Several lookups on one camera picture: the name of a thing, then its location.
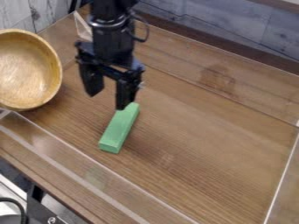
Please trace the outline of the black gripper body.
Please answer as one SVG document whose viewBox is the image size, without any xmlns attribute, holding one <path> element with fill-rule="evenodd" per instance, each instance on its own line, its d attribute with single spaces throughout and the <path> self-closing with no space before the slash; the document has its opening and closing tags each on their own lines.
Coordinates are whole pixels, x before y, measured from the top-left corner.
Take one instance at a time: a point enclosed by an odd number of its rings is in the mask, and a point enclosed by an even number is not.
<svg viewBox="0 0 299 224">
<path fill-rule="evenodd" d="M 136 42 L 145 38 L 136 36 L 134 20 L 89 20 L 90 41 L 77 41 L 76 60 L 78 64 L 100 67 L 102 75 L 112 80 L 141 77 L 144 65 L 134 58 Z"/>
</svg>

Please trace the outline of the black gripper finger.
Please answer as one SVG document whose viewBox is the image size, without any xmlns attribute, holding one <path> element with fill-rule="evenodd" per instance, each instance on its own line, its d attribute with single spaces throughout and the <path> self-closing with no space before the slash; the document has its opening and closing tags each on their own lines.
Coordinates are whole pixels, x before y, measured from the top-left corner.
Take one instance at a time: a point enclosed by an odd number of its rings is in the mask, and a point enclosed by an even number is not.
<svg viewBox="0 0 299 224">
<path fill-rule="evenodd" d="M 124 110 L 134 101 L 140 89 L 141 77 L 120 78 L 116 81 L 116 110 Z"/>
<path fill-rule="evenodd" d="M 98 66 L 89 64 L 78 65 L 78 74 L 84 90 L 93 97 L 104 89 L 104 75 Z"/>
</svg>

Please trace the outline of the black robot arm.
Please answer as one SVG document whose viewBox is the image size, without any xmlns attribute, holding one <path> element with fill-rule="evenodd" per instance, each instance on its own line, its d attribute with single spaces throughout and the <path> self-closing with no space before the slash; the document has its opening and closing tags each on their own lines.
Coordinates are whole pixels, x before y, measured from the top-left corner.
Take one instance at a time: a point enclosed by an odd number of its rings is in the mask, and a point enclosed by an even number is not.
<svg viewBox="0 0 299 224">
<path fill-rule="evenodd" d="M 136 20 L 141 20 L 132 10 L 137 3 L 138 0 L 93 0 L 88 14 L 92 40 L 74 43 L 85 92 L 94 96 L 104 89 L 104 77 L 113 80 L 116 110 L 134 101 L 145 71 L 133 55 L 134 42 L 148 39 L 134 35 Z"/>
</svg>

